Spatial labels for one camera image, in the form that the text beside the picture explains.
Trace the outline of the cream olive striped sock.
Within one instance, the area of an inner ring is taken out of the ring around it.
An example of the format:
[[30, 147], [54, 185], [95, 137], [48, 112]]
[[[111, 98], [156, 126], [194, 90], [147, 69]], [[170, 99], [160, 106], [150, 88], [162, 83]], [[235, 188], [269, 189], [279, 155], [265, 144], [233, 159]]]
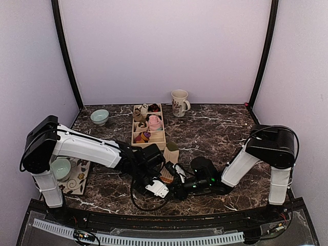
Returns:
[[[170, 161], [172, 164], [177, 164], [179, 158], [178, 145], [174, 142], [168, 142], [164, 149], [163, 156], [166, 162]], [[160, 173], [161, 173], [160, 179], [164, 183], [170, 184], [174, 180], [174, 177], [169, 173], [169, 171], [167, 170], [164, 164], [162, 164]]]

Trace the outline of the maroon purple orange striped sock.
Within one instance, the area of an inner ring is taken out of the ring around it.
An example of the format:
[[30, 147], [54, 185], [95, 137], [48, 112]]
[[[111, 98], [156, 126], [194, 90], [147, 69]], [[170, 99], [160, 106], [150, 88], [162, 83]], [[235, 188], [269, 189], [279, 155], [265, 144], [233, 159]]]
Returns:
[[138, 135], [134, 139], [134, 143], [142, 144], [142, 143], [148, 143], [151, 137], [151, 133], [148, 131], [145, 132], [139, 132]]

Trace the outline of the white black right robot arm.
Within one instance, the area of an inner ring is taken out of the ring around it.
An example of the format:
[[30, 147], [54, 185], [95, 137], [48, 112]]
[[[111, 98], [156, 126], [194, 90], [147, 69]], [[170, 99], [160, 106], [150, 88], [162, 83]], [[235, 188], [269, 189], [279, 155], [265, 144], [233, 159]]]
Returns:
[[191, 161], [194, 175], [190, 178], [185, 178], [179, 165], [167, 163], [165, 167], [174, 176], [168, 187], [169, 194], [179, 200], [199, 191], [227, 195], [255, 164], [265, 162], [271, 167], [271, 181], [269, 205], [262, 210], [261, 217], [266, 222], [273, 222], [281, 214], [298, 154], [299, 139], [292, 129], [255, 125], [244, 145], [220, 172], [203, 156]]

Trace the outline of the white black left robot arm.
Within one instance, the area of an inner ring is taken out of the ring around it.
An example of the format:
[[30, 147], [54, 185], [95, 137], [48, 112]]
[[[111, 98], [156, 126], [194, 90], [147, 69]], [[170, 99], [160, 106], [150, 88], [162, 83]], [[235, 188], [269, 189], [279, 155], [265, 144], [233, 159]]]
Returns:
[[63, 193], [51, 167], [51, 161], [58, 156], [119, 170], [133, 178], [131, 188], [139, 193], [168, 197], [169, 188], [154, 169], [165, 161], [156, 144], [141, 148], [122, 141], [99, 139], [73, 131], [59, 124], [56, 116], [49, 115], [28, 134], [19, 169], [34, 177], [47, 206], [53, 208], [52, 215], [61, 223], [72, 220], [72, 211], [64, 206]]

